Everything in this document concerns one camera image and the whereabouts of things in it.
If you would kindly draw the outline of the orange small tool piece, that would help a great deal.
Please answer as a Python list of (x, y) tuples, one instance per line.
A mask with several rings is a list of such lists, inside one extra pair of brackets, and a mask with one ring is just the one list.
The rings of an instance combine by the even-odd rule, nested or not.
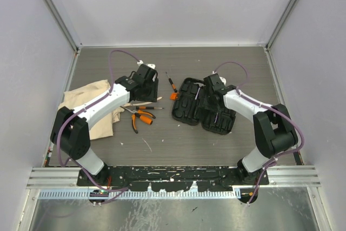
[(170, 95), (170, 100), (176, 101), (179, 99), (179, 92), (174, 92)]

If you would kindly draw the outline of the black plastic tool case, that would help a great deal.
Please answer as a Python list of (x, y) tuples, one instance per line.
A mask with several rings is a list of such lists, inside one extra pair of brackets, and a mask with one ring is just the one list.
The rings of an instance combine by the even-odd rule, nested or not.
[(204, 130), (215, 134), (231, 133), (236, 112), (227, 108), (213, 111), (204, 101), (203, 81), (191, 77), (184, 79), (172, 106), (172, 118), (190, 126), (200, 124)]

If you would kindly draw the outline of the black handled claw hammer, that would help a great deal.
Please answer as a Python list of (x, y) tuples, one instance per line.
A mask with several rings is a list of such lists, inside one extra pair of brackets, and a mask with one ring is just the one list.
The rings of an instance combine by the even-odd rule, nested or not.
[(194, 83), (194, 86), (197, 88), (196, 94), (194, 95), (194, 100), (197, 100), (199, 97), (199, 94), (202, 92), (205, 85), (201, 82), (196, 82)]

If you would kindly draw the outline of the orange black slim screwdriver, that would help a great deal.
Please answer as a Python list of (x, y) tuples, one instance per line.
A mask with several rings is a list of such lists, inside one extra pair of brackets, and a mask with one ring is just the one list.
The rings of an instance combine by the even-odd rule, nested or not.
[(157, 110), (164, 109), (162, 107), (150, 107), (150, 106), (135, 106), (136, 109)]

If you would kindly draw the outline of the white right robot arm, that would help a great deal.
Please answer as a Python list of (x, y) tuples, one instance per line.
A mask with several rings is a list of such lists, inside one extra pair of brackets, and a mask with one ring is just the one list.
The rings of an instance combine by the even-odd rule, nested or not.
[(259, 170), (276, 162), (280, 154), (298, 144), (296, 126), (286, 106), (262, 103), (233, 85), (226, 86), (218, 74), (203, 79), (201, 109), (219, 112), (233, 110), (247, 118), (254, 127), (255, 148), (237, 163), (239, 182), (250, 184)]

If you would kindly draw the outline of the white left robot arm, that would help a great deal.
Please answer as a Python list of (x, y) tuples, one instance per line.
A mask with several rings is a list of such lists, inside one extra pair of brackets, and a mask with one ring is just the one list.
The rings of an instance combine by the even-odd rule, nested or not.
[(91, 148), (89, 130), (115, 109), (131, 102), (156, 102), (158, 72), (153, 64), (140, 64), (129, 77), (117, 79), (109, 89), (76, 108), (61, 107), (54, 121), (50, 141), (56, 145), (58, 159), (65, 152), (97, 186), (109, 177), (108, 166)]

